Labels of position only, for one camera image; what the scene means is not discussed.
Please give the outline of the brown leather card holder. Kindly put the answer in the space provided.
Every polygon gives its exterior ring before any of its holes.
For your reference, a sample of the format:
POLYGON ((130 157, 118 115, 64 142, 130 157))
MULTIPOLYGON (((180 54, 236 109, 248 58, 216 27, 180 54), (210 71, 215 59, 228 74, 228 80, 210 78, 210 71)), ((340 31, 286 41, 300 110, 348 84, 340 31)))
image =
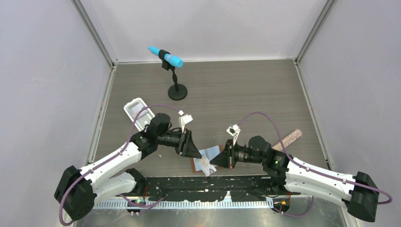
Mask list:
MULTIPOLYGON (((199 153, 205 157, 207 160, 212 160, 214 159, 221 151, 222 151, 223 147, 222 145, 216 145, 210 148, 205 148, 205 149, 201 149, 199 150, 199 153)), ((202 168, 200 166, 200 164, 202 164, 202 160, 198 160, 196 158, 192 158, 191 160, 191 166, 192 166, 192 171, 194 173, 196 172, 202 172, 202 168)))

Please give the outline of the VIP card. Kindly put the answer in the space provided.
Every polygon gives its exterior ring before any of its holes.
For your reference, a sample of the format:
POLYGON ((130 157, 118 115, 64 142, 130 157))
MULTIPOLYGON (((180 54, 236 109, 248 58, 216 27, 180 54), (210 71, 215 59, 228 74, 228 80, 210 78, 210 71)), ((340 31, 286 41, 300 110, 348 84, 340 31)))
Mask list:
POLYGON ((194 169, 196 172, 202 172, 205 176, 211 176, 216 173, 217 169, 210 164, 209 159, 206 156, 202 156, 202 158, 194 158, 194 169))

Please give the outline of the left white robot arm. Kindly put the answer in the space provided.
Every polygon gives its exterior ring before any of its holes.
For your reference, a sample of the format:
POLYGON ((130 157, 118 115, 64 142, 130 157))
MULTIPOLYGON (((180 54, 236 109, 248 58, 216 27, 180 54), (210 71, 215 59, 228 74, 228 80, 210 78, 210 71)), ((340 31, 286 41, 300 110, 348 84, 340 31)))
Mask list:
POLYGON ((141 195, 146 180, 139 171, 128 166, 143 160, 158 146, 172 147, 182 157, 201 158, 193 142, 192 131, 185 127, 193 117, 182 112, 179 114, 178 128, 171 128, 169 115, 158 113, 144 130, 133 134, 128 142, 104 158, 82 168, 66 168, 54 193, 60 204, 60 222, 69 226, 71 222, 64 221, 64 213, 69 215, 72 222, 80 220, 96 204, 115 195, 141 195))

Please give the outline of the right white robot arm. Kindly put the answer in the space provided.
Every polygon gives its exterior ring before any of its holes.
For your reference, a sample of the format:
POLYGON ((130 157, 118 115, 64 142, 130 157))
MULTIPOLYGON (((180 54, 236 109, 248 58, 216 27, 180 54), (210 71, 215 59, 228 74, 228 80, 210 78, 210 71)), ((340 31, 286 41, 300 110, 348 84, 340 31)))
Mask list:
POLYGON ((363 172, 342 174, 289 159, 282 151, 273 149, 261 136, 249 139, 240 146, 228 139, 223 151, 210 163, 233 169, 237 162, 261 164, 270 176, 270 189, 276 194, 294 192, 330 201, 366 222, 375 222, 379 193, 376 184, 363 172))

